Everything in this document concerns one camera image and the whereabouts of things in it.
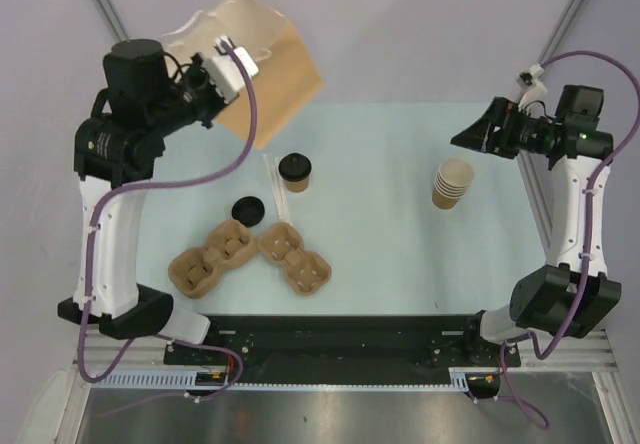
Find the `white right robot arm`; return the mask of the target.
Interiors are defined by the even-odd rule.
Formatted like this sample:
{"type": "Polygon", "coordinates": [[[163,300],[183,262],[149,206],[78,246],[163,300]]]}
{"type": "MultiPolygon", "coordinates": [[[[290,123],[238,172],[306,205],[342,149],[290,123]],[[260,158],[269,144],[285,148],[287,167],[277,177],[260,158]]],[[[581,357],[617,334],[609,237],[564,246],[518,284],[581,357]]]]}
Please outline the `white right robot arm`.
{"type": "Polygon", "coordinates": [[[529,331],[583,338],[618,304],[621,285],[608,278],[601,243],[607,158],[613,137],[598,130],[601,89],[567,85],[552,117],[494,98],[484,114],[455,135],[453,145],[513,159],[527,151],[545,157],[554,193],[545,264],[520,279],[508,305],[476,316],[461,340],[463,357],[484,365],[497,343],[529,331]]]}

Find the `black plastic cup lid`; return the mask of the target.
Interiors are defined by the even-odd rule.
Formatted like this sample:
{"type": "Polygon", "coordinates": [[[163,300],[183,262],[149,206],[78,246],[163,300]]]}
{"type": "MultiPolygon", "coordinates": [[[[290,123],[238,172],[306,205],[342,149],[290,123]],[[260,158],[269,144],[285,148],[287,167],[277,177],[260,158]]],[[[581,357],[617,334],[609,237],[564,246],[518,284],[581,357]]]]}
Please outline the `black plastic cup lid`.
{"type": "Polygon", "coordinates": [[[280,176],[284,174],[290,178],[303,177],[306,174],[311,174],[312,163],[306,155],[294,152],[280,160],[278,170],[280,176]]]}

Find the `single brown paper cup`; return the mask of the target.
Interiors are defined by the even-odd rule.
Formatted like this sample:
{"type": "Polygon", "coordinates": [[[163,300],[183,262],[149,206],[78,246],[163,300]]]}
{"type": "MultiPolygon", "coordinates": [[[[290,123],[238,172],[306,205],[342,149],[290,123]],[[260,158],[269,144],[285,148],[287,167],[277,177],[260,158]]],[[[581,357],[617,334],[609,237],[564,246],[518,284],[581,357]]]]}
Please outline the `single brown paper cup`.
{"type": "Polygon", "coordinates": [[[303,177],[295,177],[290,178],[281,175],[285,188],[291,193],[301,193],[304,192],[310,185],[310,174],[306,174],[303,177]]]}

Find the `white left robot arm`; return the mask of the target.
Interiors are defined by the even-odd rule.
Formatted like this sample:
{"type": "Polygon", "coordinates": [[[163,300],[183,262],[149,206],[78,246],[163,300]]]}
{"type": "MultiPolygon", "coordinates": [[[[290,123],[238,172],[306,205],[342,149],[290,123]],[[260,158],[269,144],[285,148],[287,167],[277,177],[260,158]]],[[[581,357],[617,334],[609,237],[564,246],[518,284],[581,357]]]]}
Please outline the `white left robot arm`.
{"type": "Polygon", "coordinates": [[[83,203],[82,264],[74,294],[57,306],[60,318],[95,324],[118,340],[161,335],[186,341],[197,362],[214,361],[221,340],[208,318],[178,306],[166,293],[138,283],[136,253],[142,208],[170,134],[213,119],[258,69],[247,51],[196,53],[177,64],[161,43],[135,39],[115,44],[103,59],[106,87],[75,135],[74,170],[83,203]]]}

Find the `single pulp cup carrier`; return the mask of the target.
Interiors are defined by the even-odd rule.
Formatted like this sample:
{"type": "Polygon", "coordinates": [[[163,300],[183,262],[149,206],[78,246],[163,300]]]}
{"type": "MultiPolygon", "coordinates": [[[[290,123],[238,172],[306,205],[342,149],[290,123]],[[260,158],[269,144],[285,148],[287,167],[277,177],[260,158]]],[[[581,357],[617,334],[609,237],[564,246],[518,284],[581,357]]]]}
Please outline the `single pulp cup carrier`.
{"type": "Polygon", "coordinates": [[[332,268],[314,251],[307,250],[299,232],[287,222],[273,224],[258,238],[261,254],[282,269],[283,278],[298,295],[317,293],[330,279],[332,268]]]}

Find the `brown paper bag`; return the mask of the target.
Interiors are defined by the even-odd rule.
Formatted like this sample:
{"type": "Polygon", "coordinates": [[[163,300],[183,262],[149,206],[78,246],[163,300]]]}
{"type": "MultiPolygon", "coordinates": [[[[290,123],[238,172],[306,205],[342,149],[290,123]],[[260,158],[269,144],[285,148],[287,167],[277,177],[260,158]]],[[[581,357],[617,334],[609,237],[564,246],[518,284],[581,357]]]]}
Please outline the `brown paper bag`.
{"type": "Polygon", "coordinates": [[[215,56],[222,36],[246,49],[257,65],[253,147],[262,149],[321,89],[323,80],[291,20],[260,0],[221,0],[159,41],[178,61],[188,62],[197,52],[215,56]]]}

